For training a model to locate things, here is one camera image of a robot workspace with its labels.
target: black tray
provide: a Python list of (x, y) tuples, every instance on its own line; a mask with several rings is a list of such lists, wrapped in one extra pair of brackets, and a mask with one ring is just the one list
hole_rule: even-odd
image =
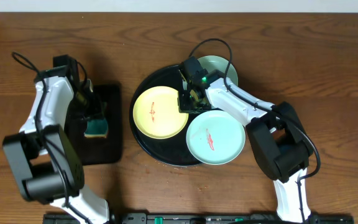
[(186, 132), (197, 114), (189, 114), (186, 126), (174, 137), (167, 139), (154, 139), (144, 135), (137, 129), (134, 122), (134, 104), (144, 91), (155, 86), (168, 86), (176, 90), (182, 88), (182, 79), (178, 68), (178, 65), (161, 68), (139, 85), (129, 108), (129, 124), (136, 141), (154, 159), (174, 166), (194, 166), (201, 162), (190, 153), (186, 144)]
[(118, 162), (122, 156), (121, 91), (119, 84), (95, 85), (93, 91), (107, 103), (105, 111), (109, 125), (107, 138), (86, 138), (87, 123), (67, 118), (65, 132), (81, 163), (86, 165)]

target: red drawing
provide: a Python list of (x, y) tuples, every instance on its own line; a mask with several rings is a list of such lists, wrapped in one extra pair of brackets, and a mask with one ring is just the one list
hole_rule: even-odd
[(206, 139), (208, 140), (208, 144), (209, 144), (210, 148), (212, 149), (212, 151), (215, 151), (215, 149), (214, 149), (214, 141), (212, 141), (212, 137), (211, 137), (211, 134), (208, 131), (208, 128), (206, 129)]
[(154, 111), (154, 102), (152, 103), (152, 109), (150, 110), (149, 113), (152, 115), (152, 120), (153, 120), (153, 122), (154, 122), (154, 114), (155, 114), (155, 111)]

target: green connector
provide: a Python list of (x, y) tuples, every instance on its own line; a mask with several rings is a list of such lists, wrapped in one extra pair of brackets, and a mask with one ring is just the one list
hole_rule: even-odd
[(154, 224), (162, 224), (162, 217), (155, 217)]

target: round black tray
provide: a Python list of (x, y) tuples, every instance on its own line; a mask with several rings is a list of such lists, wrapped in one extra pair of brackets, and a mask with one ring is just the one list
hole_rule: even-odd
[(190, 153), (186, 144), (186, 132), (197, 114), (189, 114), (186, 126), (174, 137), (167, 139), (154, 139), (144, 135), (137, 129), (134, 122), (134, 104), (144, 91), (155, 86), (168, 86), (176, 90), (182, 88), (182, 78), (178, 68), (179, 65), (161, 68), (149, 75), (139, 85), (132, 97), (129, 108), (129, 124), (136, 141), (154, 159), (174, 166), (194, 166), (201, 162)]

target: wire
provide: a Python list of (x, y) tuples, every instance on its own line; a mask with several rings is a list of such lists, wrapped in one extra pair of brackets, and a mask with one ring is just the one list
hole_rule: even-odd
[(80, 67), (82, 68), (82, 71), (84, 72), (84, 81), (81, 84), (81, 89), (83, 89), (86, 85), (86, 83), (88, 82), (88, 74), (84, 68), (84, 66), (82, 66), (82, 64), (80, 62), (77, 62), (78, 65), (80, 65)]
[(224, 86), (226, 87), (227, 90), (229, 90), (234, 96), (238, 97), (240, 100), (252, 105), (254, 108), (257, 108), (257, 109), (260, 109), (268, 114), (271, 114), (271, 115), (274, 115), (275, 117), (283, 120), (283, 121), (286, 121), (287, 123), (291, 124), (302, 136), (303, 138), (307, 141), (307, 143), (309, 144), (309, 146), (313, 149), (313, 152), (316, 156), (316, 169), (311, 172), (310, 174), (306, 174), (304, 176), (301, 176), (299, 177), (297, 180), (296, 180), (296, 184), (298, 185), (298, 194), (299, 194), (299, 201), (300, 201), (300, 210), (301, 210), (301, 216), (302, 216), (302, 222), (305, 223), (305, 214), (303, 213), (303, 203), (302, 203), (302, 196), (301, 196), (301, 180), (303, 179), (306, 179), (306, 178), (310, 178), (314, 175), (316, 175), (318, 173), (318, 171), (320, 170), (320, 167), (321, 167), (321, 161), (320, 161), (320, 156), (319, 156), (319, 153), (318, 153), (318, 150), (315, 146), (315, 144), (313, 144), (312, 140), (309, 138), (309, 136), (307, 136), (307, 134), (302, 131), (302, 128), (299, 127), (299, 125), (292, 119), (286, 117), (286, 116), (283, 116), (277, 112), (274, 112), (268, 108), (264, 108), (262, 106), (259, 106), (257, 102), (251, 102), (250, 100), (242, 97), (240, 94), (236, 93), (234, 90), (232, 90), (231, 86), (227, 84), (227, 71), (229, 71), (229, 68), (230, 68), (230, 65), (231, 65), (231, 62), (232, 62), (232, 50), (229, 46), (229, 44), (224, 41), (224, 40), (221, 40), (221, 39), (218, 39), (218, 38), (211, 38), (211, 39), (206, 39), (202, 42), (200, 42), (190, 53), (189, 57), (191, 57), (193, 55), (193, 53), (195, 52), (195, 50), (200, 46), (202, 45), (203, 43), (205, 42), (209, 42), (209, 41), (219, 41), (219, 42), (222, 42), (224, 45), (226, 45), (227, 49), (229, 50), (229, 61), (227, 63), (227, 67), (224, 71), (224, 76), (223, 76), (223, 82), (224, 82)]
[[(40, 114), (41, 114), (41, 110), (42, 110), (42, 105), (43, 105), (43, 103), (45, 101), (45, 97), (46, 97), (47, 92), (48, 92), (48, 87), (47, 87), (47, 84), (45, 82), (45, 79), (43, 79), (41, 77), (40, 71), (38, 70), (38, 68), (32, 62), (30, 62), (30, 60), (27, 59), (26, 57), (24, 57), (23, 55), (21, 55), (21, 54), (19, 54), (17, 52), (12, 52), (12, 57), (16, 62), (19, 62), (21, 65), (25, 66), (26, 68), (29, 68), (29, 69), (35, 71), (37, 73), (38, 78), (41, 79), (43, 88), (42, 88), (41, 99), (40, 99), (40, 102), (38, 104), (37, 111), (35, 112), (35, 118), (34, 118), (34, 120), (35, 120), (35, 130), (37, 132), (37, 135), (38, 135), (39, 139), (41, 140), (42, 145), (47, 150), (52, 163), (56, 166), (60, 178), (62, 179), (64, 194), (65, 194), (65, 203), (63, 204), (62, 207), (69, 208), (75, 215), (77, 215), (80, 218), (84, 219), (87, 224), (92, 224), (91, 221), (89, 220), (89, 218), (86, 218), (77, 209), (73, 208), (70, 205), (69, 196), (68, 196), (68, 189), (67, 189), (67, 185), (68, 185), (67, 184), (67, 182), (68, 182), (67, 181), (67, 174), (66, 174), (65, 171), (62, 170), (62, 168), (60, 167), (59, 163), (57, 162), (55, 155), (52, 153), (51, 149), (49, 148), (49, 146), (47, 144), (47, 141), (49, 143), (51, 143), (51, 142), (44, 136), (44, 134), (42, 133), (42, 127), (40, 127), (40, 125), (41, 125)], [(62, 153), (62, 150), (59, 149), (56, 145), (52, 144), (52, 146), (55, 147), (56, 150), (59, 153)]]

